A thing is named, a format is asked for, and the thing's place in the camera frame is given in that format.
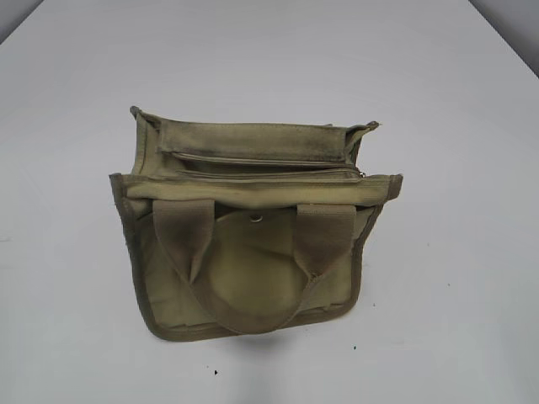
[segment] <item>olive green canvas bag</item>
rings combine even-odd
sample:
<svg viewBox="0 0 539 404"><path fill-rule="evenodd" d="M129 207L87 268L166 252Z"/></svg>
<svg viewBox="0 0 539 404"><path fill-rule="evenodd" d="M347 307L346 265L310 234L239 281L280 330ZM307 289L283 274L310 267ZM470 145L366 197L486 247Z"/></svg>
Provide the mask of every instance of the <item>olive green canvas bag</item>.
<svg viewBox="0 0 539 404"><path fill-rule="evenodd" d="M403 181L355 166L376 122L207 124L131 112L135 165L110 180L156 336L270 332L354 305L363 245Z"/></svg>

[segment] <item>metal snap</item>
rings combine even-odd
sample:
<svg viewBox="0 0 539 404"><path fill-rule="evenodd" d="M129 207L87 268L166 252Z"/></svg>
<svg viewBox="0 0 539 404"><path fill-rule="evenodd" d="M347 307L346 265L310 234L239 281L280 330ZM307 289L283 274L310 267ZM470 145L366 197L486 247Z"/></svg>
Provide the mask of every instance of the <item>metal snap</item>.
<svg viewBox="0 0 539 404"><path fill-rule="evenodd" d="M249 220L252 223L258 223L258 222L262 221L263 218L264 217L262 215L256 215L256 214L249 216Z"/></svg>

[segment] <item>bag handle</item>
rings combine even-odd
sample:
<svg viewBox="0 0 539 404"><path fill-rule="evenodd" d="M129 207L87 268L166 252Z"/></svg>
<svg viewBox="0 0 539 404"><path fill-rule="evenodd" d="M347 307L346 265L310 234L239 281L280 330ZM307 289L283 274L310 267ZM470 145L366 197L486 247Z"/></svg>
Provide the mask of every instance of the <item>bag handle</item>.
<svg viewBox="0 0 539 404"><path fill-rule="evenodd" d="M215 201L153 201L157 239L177 274L200 305L221 326L238 333L270 332L283 327L302 308L313 287L337 261L351 253L355 224L353 205L298 205L293 257L306 275L301 293L273 315L252 315L228 305L212 289L204 268L211 247Z"/></svg>

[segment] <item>white surface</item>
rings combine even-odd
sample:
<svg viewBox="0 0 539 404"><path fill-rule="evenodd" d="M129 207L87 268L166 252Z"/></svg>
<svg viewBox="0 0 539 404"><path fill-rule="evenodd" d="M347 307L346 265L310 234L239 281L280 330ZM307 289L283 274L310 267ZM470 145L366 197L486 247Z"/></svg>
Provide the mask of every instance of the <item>white surface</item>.
<svg viewBox="0 0 539 404"><path fill-rule="evenodd" d="M147 3L48 0L0 47L0 402L537 402L539 82L481 15L464 0ZM153 337L107 178L131 169L132 104L382 122L360 166L403 173L403 191L355 309L265 336Z"/></svg>

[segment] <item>white background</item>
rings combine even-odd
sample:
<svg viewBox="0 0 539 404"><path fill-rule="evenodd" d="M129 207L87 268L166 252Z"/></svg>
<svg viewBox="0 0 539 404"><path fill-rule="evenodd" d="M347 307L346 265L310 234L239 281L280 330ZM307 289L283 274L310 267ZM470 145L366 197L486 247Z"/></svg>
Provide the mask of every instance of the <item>white background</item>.
<svg viewBox="0 0 539 404"><path fill-rule="evenodd" d="M48 0L0 70L0 402L539 400L539 82L467 1ZM131 170L132 104L382 122L360 167L403 190L355 309L155 338L107 177Z"/></svg>

